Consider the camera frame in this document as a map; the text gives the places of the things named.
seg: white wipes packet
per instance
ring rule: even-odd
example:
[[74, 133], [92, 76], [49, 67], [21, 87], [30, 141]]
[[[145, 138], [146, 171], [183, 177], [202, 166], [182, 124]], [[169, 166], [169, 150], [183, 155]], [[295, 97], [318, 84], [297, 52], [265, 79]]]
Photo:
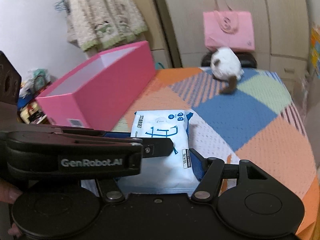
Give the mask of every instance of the white wipes packet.
[[192, 115], [184, 110], [136, 112], [131, 137], [170, 138], [174, 150], [168, 157], [142, 159], [139, 175], [119, 179], [118, 186], [124, 193], [193, 193], [199, 182], [193, 174], [188, 146]]

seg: open pink box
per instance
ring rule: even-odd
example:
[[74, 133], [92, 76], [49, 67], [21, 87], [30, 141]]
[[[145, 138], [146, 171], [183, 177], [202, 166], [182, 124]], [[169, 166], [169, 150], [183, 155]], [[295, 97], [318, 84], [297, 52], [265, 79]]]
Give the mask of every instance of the open pink box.
[[52, 124], [112, 130], [156, 70], [147, 41], [100, 52], [36, 98]]

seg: pink bag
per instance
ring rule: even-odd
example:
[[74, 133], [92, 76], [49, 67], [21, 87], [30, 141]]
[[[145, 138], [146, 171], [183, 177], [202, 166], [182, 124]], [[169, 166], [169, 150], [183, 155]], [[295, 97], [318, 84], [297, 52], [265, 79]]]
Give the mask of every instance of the pink bag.
[[219, 47], [230, 47], [233, 51], [254, 51], [254, 32], [250, 12], [220, 11], [204, 12], [204, 44], [214, 51]]

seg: cat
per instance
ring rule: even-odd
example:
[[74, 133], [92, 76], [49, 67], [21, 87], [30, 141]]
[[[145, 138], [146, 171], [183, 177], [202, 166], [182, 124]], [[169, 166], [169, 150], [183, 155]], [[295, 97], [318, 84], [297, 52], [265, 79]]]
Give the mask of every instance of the cat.
[[214, 79], [228, 82], [220, 94], [232, 94], [244, 74], [238, 57], [230, 48], [221, 47], [212, 54], [210, 67]]

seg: cat's tail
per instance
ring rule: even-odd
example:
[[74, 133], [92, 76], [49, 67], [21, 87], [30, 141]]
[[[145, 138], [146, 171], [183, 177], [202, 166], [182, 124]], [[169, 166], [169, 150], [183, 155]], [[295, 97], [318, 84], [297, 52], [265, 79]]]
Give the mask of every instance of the cat's tail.
[[228, 80], [228, 86], [220, 90], [220, 94], [232, 94], [237, 88], [237, 77], [231, 76]]

